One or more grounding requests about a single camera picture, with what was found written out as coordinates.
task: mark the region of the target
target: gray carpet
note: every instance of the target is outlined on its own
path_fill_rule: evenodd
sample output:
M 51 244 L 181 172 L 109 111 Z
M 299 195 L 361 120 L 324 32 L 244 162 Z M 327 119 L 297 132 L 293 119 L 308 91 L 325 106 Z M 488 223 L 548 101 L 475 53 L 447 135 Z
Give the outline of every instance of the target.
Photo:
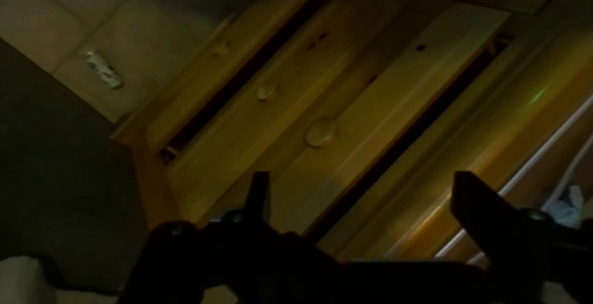
M 146 225 L 112 130 L 0 40 L 0 260 L 41 253 L 72 286 L 123 286 Z

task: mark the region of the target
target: tiled floor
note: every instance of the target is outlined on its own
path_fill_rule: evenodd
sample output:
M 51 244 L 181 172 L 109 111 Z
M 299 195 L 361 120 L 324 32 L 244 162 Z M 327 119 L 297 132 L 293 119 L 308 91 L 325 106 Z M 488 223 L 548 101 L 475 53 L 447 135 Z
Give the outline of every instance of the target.
M 0 0 L 0 38 L 111 121 L 135 110 L 250 0 Z M 99 52 L 121 75 L 110 90 L 85 65 Z

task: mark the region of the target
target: wooden dresser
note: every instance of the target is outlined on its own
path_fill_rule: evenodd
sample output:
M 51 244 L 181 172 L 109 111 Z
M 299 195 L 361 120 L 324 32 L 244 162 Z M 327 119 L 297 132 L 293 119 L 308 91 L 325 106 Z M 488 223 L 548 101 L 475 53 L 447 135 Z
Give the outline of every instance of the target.
M 536 207 L 593 133 L 591 1 L 256 0 L 113 139 L 150 226 L 270 171 L 271 225 L 336 258 L 467 260 L 454 171 Z

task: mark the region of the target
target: dark object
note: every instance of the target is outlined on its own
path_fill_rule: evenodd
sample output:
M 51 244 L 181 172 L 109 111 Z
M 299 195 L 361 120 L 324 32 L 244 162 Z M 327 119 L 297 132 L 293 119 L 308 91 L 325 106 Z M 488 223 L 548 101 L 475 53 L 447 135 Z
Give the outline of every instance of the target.
M 153 230 L 119 304 L 199 303 L 228 285 L 247 304 L 540 303 L 546 279 L 582 303 L 591 260 L 590 222 L 564 228 L 533 209 L 516 210 L 470 172 L 455 174 L 451 211 L 491 260 L 483 271 L 461 262 L 340 264 L 269 217 L 269 175 L 255 173 L 243 209 L 197 229 L 169 222 Z

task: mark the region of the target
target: drawer knob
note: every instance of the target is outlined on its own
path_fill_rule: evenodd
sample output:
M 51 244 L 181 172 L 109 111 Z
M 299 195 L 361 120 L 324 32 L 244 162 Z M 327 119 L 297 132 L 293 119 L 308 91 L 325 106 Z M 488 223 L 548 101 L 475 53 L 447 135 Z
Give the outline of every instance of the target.
M 230 50 L 231 48 L 229 48 L 227 41 L 220 41 L 212 46 L 212 55 L 222 56 L 227 54 Z
M 335 135 L 335 123 L 332 119 L 323 118 L 315 121 L 305 133 L 305 142 L 313 148 L 329 143 Z
M 258 97 L 259 101 L 266 101 L 271 98 L 274 93 L 276 93 L 276 89 L 278 86 L 276 84 L 267 84 L 258 89 L 256 93 L 256 97 Z

